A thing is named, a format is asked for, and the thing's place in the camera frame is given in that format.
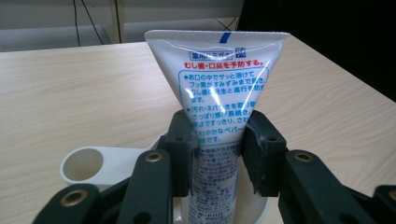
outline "wooden table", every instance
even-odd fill
[[[147,147],[181,107],[146,43],[0,54],[0,222],[31,223],[85,146]],[[368,195],[396,185],[396,104],[289,37],[256,107]],[[282,223],[277,199],[265,223]]]

